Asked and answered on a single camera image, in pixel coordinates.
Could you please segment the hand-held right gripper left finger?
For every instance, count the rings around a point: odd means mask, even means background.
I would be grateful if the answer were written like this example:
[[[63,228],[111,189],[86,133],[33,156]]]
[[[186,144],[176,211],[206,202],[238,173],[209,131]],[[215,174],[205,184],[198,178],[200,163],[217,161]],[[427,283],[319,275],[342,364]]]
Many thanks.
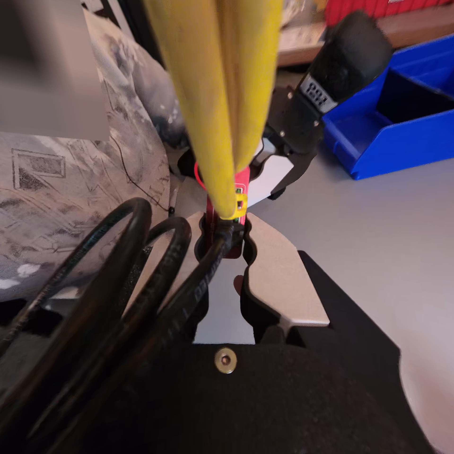
[[[198,259],[196,258],[196,245],[202,236],[202,230],[200,227],[200,222],[201,222],[202,218],[203,218],[202,212],[194,213],[190,217],[186,218],[186,220],[190,224],[191,232],[192,232],[190,245],[189,245],[188,251],[186,252],[186,255],[185,255],[183,263],[180,267],[180,270],[159,308],[160,310],[177,293],[179,287],[190,276],[190,274],[194,271],[194,269],[199,264]],[[126,313],[130,309],[130,307],[133,305],[133,302],[139,295],[140,291],[144,288],[144,286],[147,283],[148,279],[150,278],[151,274],[154,272],[155,268],[157,267],[159,261],[161,260],[161,258],[163,256],[163,254],[165,253],[167,247],[169,246],[172,236],[173,236],[173,231],[166,232],[154,243],[154,245],[151,249],[151,253],[144,266],[144,270],[142,271],[142,274],[140,275],[138,282],[133,289],[132,296],[129,298],[128,304],[123,313],[123,317],[126,316]]]

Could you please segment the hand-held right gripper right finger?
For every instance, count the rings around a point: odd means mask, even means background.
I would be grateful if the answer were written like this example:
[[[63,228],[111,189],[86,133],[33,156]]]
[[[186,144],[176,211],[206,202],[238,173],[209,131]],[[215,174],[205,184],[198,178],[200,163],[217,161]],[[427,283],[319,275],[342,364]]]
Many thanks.
[[[329,317],[297,248],[257,215],[248,213],[241,314],[261,341],[271,326],[284,338],[295,327],[326,328]]]

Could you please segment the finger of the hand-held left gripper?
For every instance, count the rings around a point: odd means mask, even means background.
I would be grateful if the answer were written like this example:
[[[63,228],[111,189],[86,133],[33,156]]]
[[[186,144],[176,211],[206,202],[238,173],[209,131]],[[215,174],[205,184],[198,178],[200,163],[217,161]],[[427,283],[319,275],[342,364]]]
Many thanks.
[[[251,161],[247,208],[271,196],[272,190],[294,167],[286,156],[277,153],[268,139],[261,139]]]
[[[173,215],[190,217],[206,212],[207,194],[193,178],[173,179]]]

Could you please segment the red ethernet splitter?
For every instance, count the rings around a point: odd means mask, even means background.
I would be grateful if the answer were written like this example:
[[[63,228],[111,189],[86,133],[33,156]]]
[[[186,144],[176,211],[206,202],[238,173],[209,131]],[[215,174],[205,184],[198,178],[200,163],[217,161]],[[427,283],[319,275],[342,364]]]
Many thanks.
[[[235,175],[235,192],[236,194],[245,194],[247,197],[248,189],[249,189],[249,178],[250,178],[250,169],[246,167],[240,173]],[[242,244],[243,244],[243,236],[245,232],[245,222],[246,222],[246,212],[247,212],[247,205],[248,201],[246,198],[240,198],[237,202],[238,210],[241,217],[237,217],[233,219],[234,232],[232,234],[232,241],[231,241],[231,248],[228,253],[224,255],[226,259],[237,259],[241,256],[242,253]],[[204,233],[205,233],[205,251],[207,252],[208,249],[212,246],[212,243],[215,239],[215,231],[217,228],[217,224],[219,221],[219,216],[214,210],[214,207],[211,203],[209,197],[207,197],[207,207],[205,213],[205,221],[204,221]]]

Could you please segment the blue plastic bin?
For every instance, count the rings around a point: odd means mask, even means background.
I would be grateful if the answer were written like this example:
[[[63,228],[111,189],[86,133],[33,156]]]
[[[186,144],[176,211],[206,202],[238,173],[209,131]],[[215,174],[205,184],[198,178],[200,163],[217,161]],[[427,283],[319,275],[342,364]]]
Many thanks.
[[[322,118],[355,179],[454,156],[454,36],[396,51],[383,73]]]

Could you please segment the black clip microphone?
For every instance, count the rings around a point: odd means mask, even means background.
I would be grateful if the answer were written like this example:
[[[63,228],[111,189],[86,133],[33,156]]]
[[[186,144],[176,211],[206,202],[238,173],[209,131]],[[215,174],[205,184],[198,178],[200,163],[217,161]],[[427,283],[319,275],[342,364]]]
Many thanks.
[[[124,157],[123,157],[123,154],[122,154],[122,149],[120,147],[120,145],[118,144],[117,140],[110,134],[110,139],[112,139],[114,141],[114,143],[117,145],[117,148],[118,148],[118,151],[120,153],[120,158],[121,158],[121,162],[122,162],[122,167],[124,169],[124,172],[127,176],[127,179],[128,179],[128,182],[130,184],[133,184],[137,189],[139,189],[144,195],[146,195],[152,202],[154,202],[154,204],[161,208],[162,210],[166,211],[168,213],[168,216],[171,217],[174,215],[175,213],[175,209],[174,207],[172,207],[170,204],[168,204],[168,207],[164,207],[160,204],[159,200],[157,200],[156,198],[154,198],[151,194],[149,194],[148,192],[146,192],[143,188],[141,188],[133,179],[132,177],[129,175],[128,173],[128,170],[127,170],[127,167],[126,167],[126,164],[125,164],[125,161],[124,161]]]

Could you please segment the person's grey patterned sweatshirt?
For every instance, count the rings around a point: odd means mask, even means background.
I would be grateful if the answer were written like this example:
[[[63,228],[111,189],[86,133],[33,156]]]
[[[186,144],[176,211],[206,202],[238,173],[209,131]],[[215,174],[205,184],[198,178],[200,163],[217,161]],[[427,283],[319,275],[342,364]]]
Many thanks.
[[[1,302],[30,298],[100,221],[143,197],[166,219],[169,169],[153,125],[108,141],[1,133]]]

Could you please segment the red plastic crate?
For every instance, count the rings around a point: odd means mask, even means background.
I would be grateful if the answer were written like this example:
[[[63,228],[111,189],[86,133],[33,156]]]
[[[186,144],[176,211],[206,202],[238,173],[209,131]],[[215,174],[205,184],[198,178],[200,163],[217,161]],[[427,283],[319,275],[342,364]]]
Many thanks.
[[[357,10],[374,19],[381,19],[452,3],[452,0],[329,0],[325,8],[325,22],[329,27],[335,26]]]

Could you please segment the wooden table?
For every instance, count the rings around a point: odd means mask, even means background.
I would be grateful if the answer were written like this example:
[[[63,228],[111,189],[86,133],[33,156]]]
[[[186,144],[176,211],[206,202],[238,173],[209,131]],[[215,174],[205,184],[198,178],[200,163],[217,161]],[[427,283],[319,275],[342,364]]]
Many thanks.
[[[402,48],[451,35],[454,32],[454,5],[415,10],[377,20],[393,48]],[[287,26],[281,30],[278,67],[308,64],[324,44],[326,23]]]

